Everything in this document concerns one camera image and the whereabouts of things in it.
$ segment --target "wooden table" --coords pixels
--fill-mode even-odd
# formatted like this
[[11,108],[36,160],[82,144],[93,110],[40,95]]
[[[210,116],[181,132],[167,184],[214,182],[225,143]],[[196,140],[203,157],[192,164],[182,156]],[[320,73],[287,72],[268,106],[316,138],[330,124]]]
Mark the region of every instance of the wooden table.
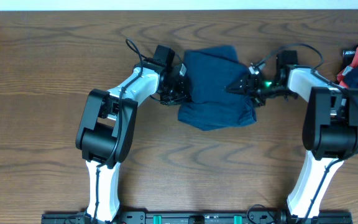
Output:
[[[90,90],[117,86],[138,62],[126,37],[146,55],[157,44],[180,55],[230,44],[246,64],[304,42],[323,53],[320,73],[333,80],[341,50],[358,44],[358,11],[0,12],[0,223],[40,223],[44,212],[88,205],[88,171],[74,140]],[[318,63],[307,49],[299,56]],[[282,207],[305,156],[305,110],[303,100],[277,98],[257,109],[252,126],[202,132],[177,121],[177,106],[146,100],[120,173],[122,204]],[[358,223],[358,155],[335,175],[321,208],[349,209]]]

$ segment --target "white backdrop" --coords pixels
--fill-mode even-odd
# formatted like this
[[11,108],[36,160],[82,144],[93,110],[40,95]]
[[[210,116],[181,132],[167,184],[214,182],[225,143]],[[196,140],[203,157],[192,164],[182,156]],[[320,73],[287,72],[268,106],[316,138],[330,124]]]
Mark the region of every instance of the white backdrop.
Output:
[[358,9],[358,0],[0,0],[0,11]]

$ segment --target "black mounting base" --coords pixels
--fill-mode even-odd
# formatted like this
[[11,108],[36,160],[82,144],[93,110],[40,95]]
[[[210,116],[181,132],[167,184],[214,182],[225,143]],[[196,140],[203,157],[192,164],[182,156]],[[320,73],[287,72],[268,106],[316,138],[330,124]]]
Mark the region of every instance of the black mounting base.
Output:
[[[246,213],[149,213],[121,212],[115,224],[291,224],[299,220],[286,217],[285,210],[273,211],[266,208],[255,209]],[[88,224],[90,217],[84,213],[45,214],[41,224]],[[305,224],[353,224],[349,212],[321,212],[318,217],[309,218]]]

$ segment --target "wooden tabletop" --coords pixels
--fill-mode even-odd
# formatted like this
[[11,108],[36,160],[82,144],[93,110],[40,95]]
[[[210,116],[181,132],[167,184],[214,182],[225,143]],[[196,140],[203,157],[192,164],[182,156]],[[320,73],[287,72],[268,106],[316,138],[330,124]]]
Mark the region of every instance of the wooden tabletop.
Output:
[[[245,64],[303,42],[323,53],[319,72],[333,80],[341,50],[358,44],[358,11],[0,12],[0,223],[40,223],[45,212],[88,205],[88,170],[75,136],[88,93],[117,86],[138,63],[126,37],[146,55],[157,44],[180,55],[234,45]],[[299,58],[318,63],[310,50],[299,49]],[[265,71],[274,74],[274,60]],[[303,100],[268,100],[256,110],[257,123],[210,132],[179,122],[177,111],[150,99],[140,106],[120,173],[123,205],[283,207],[306,152]],[[338,170],[321,208],[348,209],[358,223],[358,155]]]

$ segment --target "green tape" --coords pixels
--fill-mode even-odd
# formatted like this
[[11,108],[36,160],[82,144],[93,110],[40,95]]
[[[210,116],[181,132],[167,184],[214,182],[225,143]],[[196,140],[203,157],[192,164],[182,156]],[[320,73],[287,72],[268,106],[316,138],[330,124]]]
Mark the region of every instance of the green tape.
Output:
[[154,216],[153,216],[153,224],[162,224],[162,217],[161,217],[161,215],[154,215]]
[[242,224],[242,216],[235,215],[234,216],[234,224]]

